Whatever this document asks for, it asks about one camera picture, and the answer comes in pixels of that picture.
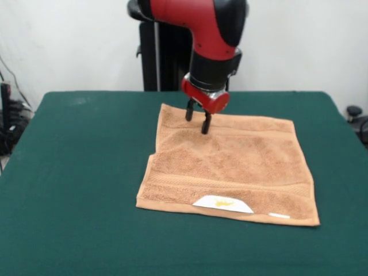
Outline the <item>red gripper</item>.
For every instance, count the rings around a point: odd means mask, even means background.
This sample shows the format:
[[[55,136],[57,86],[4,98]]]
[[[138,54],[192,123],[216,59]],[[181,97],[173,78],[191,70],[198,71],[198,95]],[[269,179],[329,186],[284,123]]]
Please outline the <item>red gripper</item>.
[[[205,111],[205,120],[202,124],[201,133],[207,135],[212,120],[212,115],[222,111],[229,102],[229,92],[226,87],[218,91],[206,91],[197,88],[190,82],[190,74],[187,73],[182,79],[182,90],[189,97],[186,107],[186,121],[191,121],[194,112],[194,104],[198,104]]]

